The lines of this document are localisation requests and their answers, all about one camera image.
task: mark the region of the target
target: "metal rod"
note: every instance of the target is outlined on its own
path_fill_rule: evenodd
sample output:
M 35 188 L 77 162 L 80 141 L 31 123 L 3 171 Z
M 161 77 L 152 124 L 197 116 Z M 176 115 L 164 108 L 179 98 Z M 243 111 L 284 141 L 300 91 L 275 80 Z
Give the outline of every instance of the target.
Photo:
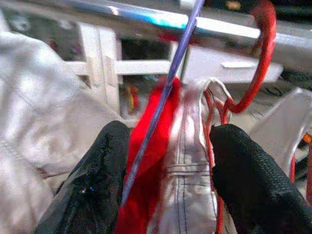
M 159 10 L 107 0 L 0 0 L 0 7 L 167 40 L 179 39 L 188 20 L 185 12 L 172 6 Z M 273 61 L 312 74 L 312 25 L 279 21 L 277 29 Z M 259 34 L 251 16 L 211 10 L 197 18 L 192 43 L 250 56 Z

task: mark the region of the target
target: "red fabric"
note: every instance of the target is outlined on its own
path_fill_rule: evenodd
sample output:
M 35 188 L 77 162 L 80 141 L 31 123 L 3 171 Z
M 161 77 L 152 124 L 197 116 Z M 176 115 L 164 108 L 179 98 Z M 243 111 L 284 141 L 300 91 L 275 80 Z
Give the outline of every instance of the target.
M 150 95 L 147 108 L 130 136 L 127 175 L 143 141 L 153 113 L 157 108 L 163 86 L 157 87 Z M 173 114 L 179 103 L 180 82 L 175 78 L 173 89 L 165 103 L 159 122 L 149 141 L 136 175 L 128 200 L 119 210 L 115 234 L 145 234 L 158 202 L 163 158 L 169 143 Z

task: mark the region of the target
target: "metal bar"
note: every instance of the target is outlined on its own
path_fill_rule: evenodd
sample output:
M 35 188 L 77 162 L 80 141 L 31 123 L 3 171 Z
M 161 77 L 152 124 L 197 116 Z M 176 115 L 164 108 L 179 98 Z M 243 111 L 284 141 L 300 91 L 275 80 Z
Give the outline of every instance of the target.
M 172 6 L 159 10 L 107 0 L 0 0 L 0 7 L 167 40 L 177 40 L 188 20 L 185 12 Z M 259 34 L 251 16 L 211 10 L 197 18 L 192 43 L 249 55 Z M 312 25 L 279 21 L 273 61 L 312 74 Z

